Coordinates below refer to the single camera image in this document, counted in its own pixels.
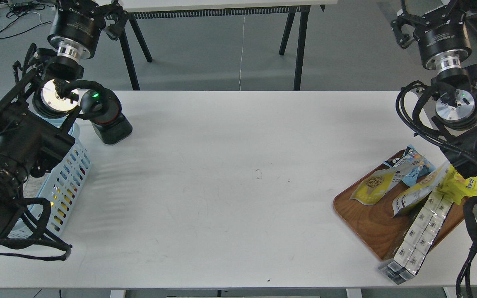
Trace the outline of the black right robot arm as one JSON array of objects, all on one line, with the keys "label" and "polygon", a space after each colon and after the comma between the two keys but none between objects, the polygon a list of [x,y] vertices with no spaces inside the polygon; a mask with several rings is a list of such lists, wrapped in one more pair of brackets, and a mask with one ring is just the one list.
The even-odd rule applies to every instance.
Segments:
[{"label": "black right robot arm", "polygon": [[[436,145],[465,178],[477,176],[477,64],[462,66],[472,53],[466,20],[477,18],[477,0],[449,0],[422,15],[407,2],[390,26],[396,43],[406,49],[418,44],[422,67],[435,70],[430,85],[414,81],[396,99],[396,112],[418,136]],[[477,196],[463,205],[472,240],[456,279],[456,295],[471,298],[471,264],[477,255]]]}]

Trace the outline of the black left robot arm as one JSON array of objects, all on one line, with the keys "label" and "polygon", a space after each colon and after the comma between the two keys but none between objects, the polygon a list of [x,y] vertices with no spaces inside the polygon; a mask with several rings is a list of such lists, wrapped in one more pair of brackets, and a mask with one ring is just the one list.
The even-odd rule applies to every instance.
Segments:
[{"label": "black left robot arm", "polygon": [[94,56],[100,34],[111,40],[123,33],[128,13],[113,0],[59,0],[48,42],[51,49],[30,45],[23,64],[16,64],[15,86],[0,100],[0,246],[13,250],[41,245],[63,252],[40,257],[66,260],[71,245],[48,230],[51,203],[26,198],[24,185],[58,166],[76,139],[70,128],[76,119],[91,121],[100,140],[115,144],[133,127],[112,90],[83,80],[81,59]]}]

